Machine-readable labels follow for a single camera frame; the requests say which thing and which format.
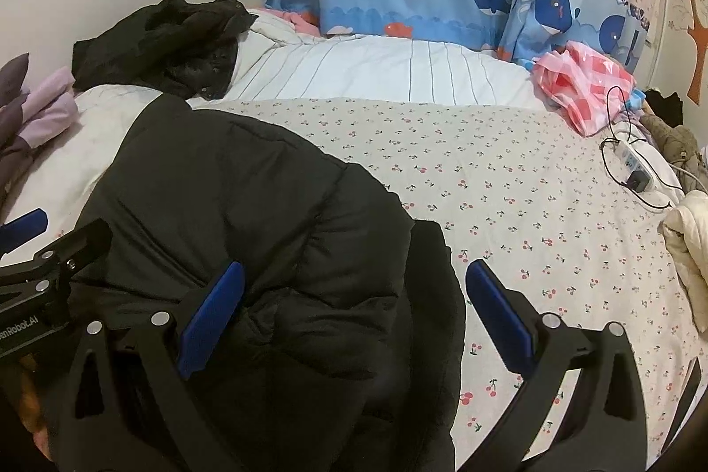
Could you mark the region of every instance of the white cable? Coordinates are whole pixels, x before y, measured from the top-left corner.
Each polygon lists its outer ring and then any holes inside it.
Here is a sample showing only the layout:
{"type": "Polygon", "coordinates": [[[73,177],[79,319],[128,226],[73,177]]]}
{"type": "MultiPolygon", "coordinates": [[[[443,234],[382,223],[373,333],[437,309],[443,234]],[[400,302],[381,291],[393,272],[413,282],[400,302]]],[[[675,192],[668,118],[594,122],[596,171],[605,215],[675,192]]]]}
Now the white cable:
{"type": "Polygon", "coordinates": [[[702,182],[700,182],[700,180],[698,180],[698,177],[696,175],[692,175],[687,170],[677,167],[676,165],[671,165],[671,168],[673,168],[674,170],[677,170],[679,173],[683,173],[684,175],[688,175],[692,179],[695,179],[695,181],[698,183],[698,186],[700,186],[703,189],[703,192],[705,194],[708,194],[708,190],[706,190],[706,187],[703,185],[702,182]]]}

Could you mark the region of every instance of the blue gripper pad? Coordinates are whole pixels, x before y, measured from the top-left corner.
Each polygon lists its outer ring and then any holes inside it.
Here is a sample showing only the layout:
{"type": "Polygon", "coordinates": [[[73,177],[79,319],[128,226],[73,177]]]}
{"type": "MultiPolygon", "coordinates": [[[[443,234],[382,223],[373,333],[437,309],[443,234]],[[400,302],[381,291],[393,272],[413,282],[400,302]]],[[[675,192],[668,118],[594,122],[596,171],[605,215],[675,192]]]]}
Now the blue gripper pad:
{"type": "Polygon", "coordinates": [[[47,230],[47,214],[37,208],[19,219],[0,226],[0,256],[11,253],[47,230]]]}
{"type": "Polygon", "coordinates": [[[530,375],[536,365],[534,338],[514,311],[506,288],[484,260],[475,260],[467,267],[465,285],[469,301],[507,370],[524,377],[530,375]]]}
{"type": "Polygon", "coordinates": [[[243,267],[233,262],[182,331],[177,371],[183,380],[207,365],[245,289],[243,267]]]}

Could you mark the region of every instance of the white duvet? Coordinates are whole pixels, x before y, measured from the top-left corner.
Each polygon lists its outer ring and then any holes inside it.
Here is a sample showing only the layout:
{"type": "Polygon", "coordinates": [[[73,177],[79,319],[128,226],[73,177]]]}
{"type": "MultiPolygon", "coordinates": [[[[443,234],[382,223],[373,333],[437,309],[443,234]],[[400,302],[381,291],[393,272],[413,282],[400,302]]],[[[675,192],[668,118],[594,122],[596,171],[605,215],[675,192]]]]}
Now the white duvet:
{"type": "Polygon", "coordinates": [[[250,11],[258,20],[239,44],[224,101],[346,96],[546,109],[525,68],[460,45],[387,36],[317,38],[250,11]]]}
{"type": "Polygon", "coordinates": [[[708,329],[708,195],[689,192],[661,223],[661,232],[688,291],[696,327],[704,332],[708,329]]]}

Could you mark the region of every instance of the black jacket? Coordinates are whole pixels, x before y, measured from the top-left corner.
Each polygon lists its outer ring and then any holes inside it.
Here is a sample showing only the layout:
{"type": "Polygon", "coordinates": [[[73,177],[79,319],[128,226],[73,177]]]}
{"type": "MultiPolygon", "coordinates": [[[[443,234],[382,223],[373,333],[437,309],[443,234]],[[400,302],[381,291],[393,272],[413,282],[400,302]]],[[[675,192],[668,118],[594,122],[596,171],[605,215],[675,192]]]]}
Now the black jacket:
{"type": "Polygon", "coordinates": [[[238,38],[257,17],[237,0],[164,0],[73,46],[74,88],[137,84],[183,99],[220,99],[229,88],[238,38]]]}
{"type": "Polygon", "coordinates": [[[99,217],[113,241],[73,287],[84,320],[144,322],[243,264],[242,305],[190,386],[247,469],[452,472],[465,303],[450,250],[361,166],[164,95],[79,226],[99,217]]]}

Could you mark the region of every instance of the pink cloth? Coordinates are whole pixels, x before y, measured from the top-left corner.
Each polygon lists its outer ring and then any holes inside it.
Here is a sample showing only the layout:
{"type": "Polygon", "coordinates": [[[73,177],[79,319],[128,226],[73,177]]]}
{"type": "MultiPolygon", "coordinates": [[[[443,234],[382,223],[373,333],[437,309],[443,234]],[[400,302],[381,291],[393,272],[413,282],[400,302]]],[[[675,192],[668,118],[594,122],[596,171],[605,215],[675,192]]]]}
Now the pink cloth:
{"type": "Polygon", "coordinates": [[[583,136],[606,127],[624,109],[624,101],[629,101],[635,87],[635,78],[621,65],[575,41],[568,42],[563,53],[554,50],[542,56],[531,75],[534,83],[565,109],[583,136]]]}
{"type": "Polygon", "coordinates": [[[73,90],[68,89],[35,114],[17,136],[23,138],[30,148],[37,148],[63,133],[77,120],[79,107],[73,100],[73,90]]]}
{"type": "Polygon", "coordinates": [[[305,19],[303,19],[302,15],[300,15],[299,13],[288,13],[285,11],[277,11],[275,9],[258,9],[258,10],[268,12],[271,15],[275,15],[276,17],[280,17],[284,21],[288,21],[289,23],[294,24],[295,31],[297,33],[305,33],[306,35],[312,35],[312,36],[322,36],[321,33],[319,32],[319,29],[317,27],[315,27],[313,24],[310,24],[305,19]]]}

